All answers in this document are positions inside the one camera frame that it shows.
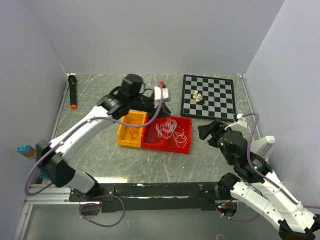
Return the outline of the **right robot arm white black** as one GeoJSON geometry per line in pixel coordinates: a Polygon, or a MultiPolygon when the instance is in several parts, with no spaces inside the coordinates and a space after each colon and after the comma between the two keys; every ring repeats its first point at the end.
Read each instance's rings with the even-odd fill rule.
{"type": "Polygon", "coordinates": [[[235,171],[219,180],[219,196],[237,199],[251,207],[278,230],[283,240],[314,240],[320,216],[288,191],[268,163],[275,138],[265,136],[254,141],[248,152],[248,141],[241,133],[246,126],[246,121],[241,120],[230,125],[215,120],[197,128],[199,138],[210,137],[208,144],[218,148],[235,171]]]}

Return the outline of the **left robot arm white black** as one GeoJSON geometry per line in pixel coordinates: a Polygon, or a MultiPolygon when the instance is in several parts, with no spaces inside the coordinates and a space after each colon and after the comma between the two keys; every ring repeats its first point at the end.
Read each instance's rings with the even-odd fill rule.
{"type": "Polygon", "coordinates": [[[36,144],[36,164],[53,185],[69,187],[80,192],[87,201],[95,200],[100,194],[99,183],[87,172],[76,170],[68,164],[78,150],[105,128],[121,123],[121,118],[130,110],[145,112],[151,116],[144,125],[156,118],[168,117],[171,112],[166,106],[170,101],[169,90],[163,81],[152,89],[151,96],[141,90],[144,80],[136,74],[126,75],[120,86],[103,96],[92,110],[72,128],[47,142],[36,144]]]}

